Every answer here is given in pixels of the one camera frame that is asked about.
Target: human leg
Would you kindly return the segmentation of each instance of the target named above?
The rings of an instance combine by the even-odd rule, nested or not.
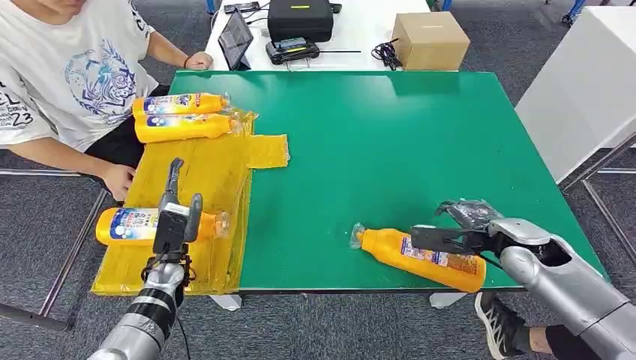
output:
[[[486,327],[493,358],[506,359],[523,353],[554,354],[557,359],[599,360],[594,351],[565,326],[530,328],[493,292],[477,294],[475,310]]]

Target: yellow bottle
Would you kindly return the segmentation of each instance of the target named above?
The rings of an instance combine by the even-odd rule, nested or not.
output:
[[[140,97],[133,102],[133,115],[209,114],[230,104],[227,95],[207,93]]]
[[[158,208],[109,208],[102,212],[95,235],[104,245],[152,246],[159,221]],[[201,214],[196,240],[227,237],[230,230],[229,215]]]
[[[486,278],[486,262],[481,257],[414,248],[411,235],[396,229],[371,230],[357,223],[351,246],[362,247],[381,263],[465,293],[479,291]]]
[[[238,133],[241,130],[238,113],[135,116],[135,133],[142,143],[159,143],[195,137],[214,139],[223,134]]]

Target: tablet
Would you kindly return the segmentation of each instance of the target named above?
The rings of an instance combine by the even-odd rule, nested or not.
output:
[[[239,69],[241,59],[245,56],[245,52],[248,51],[252,40],[254,40],[254,36],[248,24],[245,23],[245,19],[243,19],[239,10],[235,9],[232,15],[229,16],[227,25],[225,25],[218,40],[227,61],[227,67],[230,70]]]

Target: clear bottle cap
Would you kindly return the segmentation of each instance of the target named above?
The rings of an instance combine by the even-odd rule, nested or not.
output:
[[[365,230],[365,227],[362,226],[361,223],[353,225],[353,229],[351,230],[351,237],[349,238],[349,246],[352,249],[359,249],[362,247],[362,242],[360,241],[359,236],[362,236],[362,233]]]

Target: cardboard box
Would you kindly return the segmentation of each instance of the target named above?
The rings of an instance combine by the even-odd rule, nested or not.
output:
[[[458,70],[470,39],[448,11],[399,13],[391,39],[404,70]]]

